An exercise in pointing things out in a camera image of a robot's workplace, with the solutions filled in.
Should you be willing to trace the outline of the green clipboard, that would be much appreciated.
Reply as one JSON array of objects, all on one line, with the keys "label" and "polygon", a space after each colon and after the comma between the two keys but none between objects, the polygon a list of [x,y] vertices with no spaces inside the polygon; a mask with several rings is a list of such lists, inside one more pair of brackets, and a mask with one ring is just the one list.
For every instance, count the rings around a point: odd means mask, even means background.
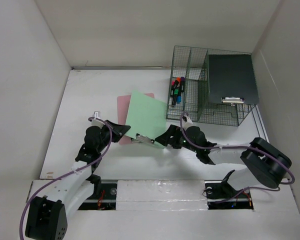
[{"label": "green clipboard", "polygon": [[164,149],[155,138],[166,131],[166,110],[165,102],[133,91],[125,122],[130,129],[125,135],[152,147]]}]

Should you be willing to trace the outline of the green capped black highlighter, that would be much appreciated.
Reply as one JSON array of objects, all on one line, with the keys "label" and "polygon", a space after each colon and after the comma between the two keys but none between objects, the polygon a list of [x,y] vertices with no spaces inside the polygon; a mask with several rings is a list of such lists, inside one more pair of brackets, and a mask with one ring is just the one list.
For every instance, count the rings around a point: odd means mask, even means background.
[{"label": "green capped black highlighter", "polygon": [[172,96],[172,105],[175,106],[177,104],[177,100],[179,98],[179,90],[175,89]]}]

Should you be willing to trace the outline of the orange capped black highlighter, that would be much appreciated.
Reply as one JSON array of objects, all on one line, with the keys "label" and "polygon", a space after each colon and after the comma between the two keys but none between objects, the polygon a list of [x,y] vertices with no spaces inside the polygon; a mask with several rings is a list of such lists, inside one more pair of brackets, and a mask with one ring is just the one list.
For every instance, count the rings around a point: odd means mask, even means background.
[{"label": "orange capped black highlighter", "polygon": [[177,89],[177,87],[178,87],[180,81],[181,81],[181,78],[180,78],[180,77],[177,77],[177,78],[175,79],[175,90]]}]

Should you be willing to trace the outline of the purple capped black highlighter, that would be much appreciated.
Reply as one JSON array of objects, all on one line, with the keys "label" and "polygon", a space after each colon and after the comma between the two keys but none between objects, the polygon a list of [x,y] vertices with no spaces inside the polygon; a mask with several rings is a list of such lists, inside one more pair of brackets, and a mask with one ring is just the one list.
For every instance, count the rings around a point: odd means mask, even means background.
[{"label": "purple capped black highlighter", "polygon": [[180,92],[183,93],[185,91],[185,77],[180,78]]}]

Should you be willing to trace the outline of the black clipboard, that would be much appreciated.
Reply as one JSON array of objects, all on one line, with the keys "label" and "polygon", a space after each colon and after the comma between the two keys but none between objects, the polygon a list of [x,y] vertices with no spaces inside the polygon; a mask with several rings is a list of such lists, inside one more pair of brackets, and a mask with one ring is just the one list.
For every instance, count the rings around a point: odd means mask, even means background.
[{"label": "black clipboard", "polygon": [[252,57],[249,54],[209,54],[208,101],[214,104],[259,103]]}]

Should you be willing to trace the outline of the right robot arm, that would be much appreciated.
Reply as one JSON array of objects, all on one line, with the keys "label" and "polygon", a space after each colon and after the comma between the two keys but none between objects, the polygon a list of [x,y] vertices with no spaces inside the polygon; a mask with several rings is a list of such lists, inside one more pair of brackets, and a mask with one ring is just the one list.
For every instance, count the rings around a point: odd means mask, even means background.
[{"label": "right robot arm", "polygon": [[155,142],[174,149],[188,149],[206,165],[236,164],[243,169],[231,169],[221,180],[205,185],[205,195],[212,200],[229,201],[250,189],[277,192],[284,184],[291,185],[295,177],[290,171],[292,161],[261,137],[242,145],[220,145],[207,140],[198,126],[170,125]]}]

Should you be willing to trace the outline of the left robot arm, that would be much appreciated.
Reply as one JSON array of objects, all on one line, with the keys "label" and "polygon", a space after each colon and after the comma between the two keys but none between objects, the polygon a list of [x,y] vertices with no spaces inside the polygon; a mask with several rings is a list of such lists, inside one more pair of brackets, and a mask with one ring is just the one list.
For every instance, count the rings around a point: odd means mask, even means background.
[{"label": "left robot arm", "polygon": [[89,121],[70,171],[39,188],[26,203],[19,222],[21,240],[62,240],[68,219],[87,198],[101,194],[101,178],[94,171],[111,143],[119,142],[131,127],[100,118]]}]

